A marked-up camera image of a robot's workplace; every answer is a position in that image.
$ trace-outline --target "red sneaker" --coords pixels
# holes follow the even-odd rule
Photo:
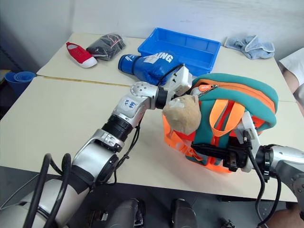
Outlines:
[[[73,60],[81,67],[89,68],[97,64],[97,60],[79,45],[67,42],[66,48]]]

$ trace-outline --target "blue rolled mat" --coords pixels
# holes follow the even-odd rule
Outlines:
[[[33,72],[22,71],[16,74],[13,72],[8,72],[5,74],[4,78],[14,90],[16,96],[19,97],[35,76],[36,74]]]

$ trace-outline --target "white table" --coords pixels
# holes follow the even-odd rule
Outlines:
[[[97,40],[100,35],[74,33],[68,41],[88,47]],[[123,74],[118,70],[118,61],[125,54],[139,54],[137,48],[144,39],[126,38],[126,48],[111,61],[98,61],[98,64],[89,69],[83,69],[70,60],[66,45],[43,66],[38,75],[94,81],[101,83],[132,85],[138,79],[132,75]],[[212,73],[227,73],[250,77],[272,86],[280,101],[295,102],[294,96],[290,93],[288,86],[276,64],[274,58],[250,60],[241,52],[221,47],[212,70]]]
[[[0,121],[0,165],[39,171],[45,153],[57,164],[72,156],[129,88],[37,77]],[[254,171],[219,174],[188,161],[163,140],[161,110],[148,110],[137,145],[118,170],[118,182],[256,198],[259,180]],[[260,137],[262,144],[278,143],[304,150],[304,119],[296,103],[279,102],[277,125]],[[134,131],[119,153],[129,147]],[[276,181],[266,185],[264,199],[275,198]],[[280,200],[296,201],[283,185]]]

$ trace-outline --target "gray floor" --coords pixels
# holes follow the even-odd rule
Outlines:
[[[0,204],[2,204],[16,189],[27,182],[36,173],[22,171],[0,166]],[[30,193],[35,186],[35,181],[20,191],[9,203],[17,203],[22,197]],[[115,186],[97,187],[94,193],[88,195],[81,209],[71,219],[72,227],[84,227],[85,217],[91,210],[108,211],[112,214],[114,209],[124,200],[141,198],[146,204],[145,228],[168,228],[170,221],[170,208],[173,199],[184,198],[189,202],[197,215],[200,228],[220,228],[220,220],[230,219],[237,228],[255,228],[258,217],[253,201],[250,199],[233,198],[223,202],[221,196],[203,194],[181,190],[153,188],[131,184],[116,184]],[[261,210],[267,214],[272,202],[263,201]],[[278,209],[284,209],[285,203],[280,202]],[[93,227],[104,227],[103,222],[95,222]]]

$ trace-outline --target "backpack strap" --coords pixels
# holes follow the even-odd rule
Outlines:
[[[240,103],[235,102],[231,109],[231,112],[230,112],[229,118],[226,122],[226,126],[225,126],[224,130],[223,131],[217,130],[216,124],[219,121],[219,119],[222,117],[222,113],[226,109],[227,104],[228,104],[228,100],[217,99],[211,110],[209,122],[210,122],[212,133],[216,137],[221,137],[221,136],[231,132],[233,129],[235,129],[244,114],[245,107],[243,105],[241,105]]]

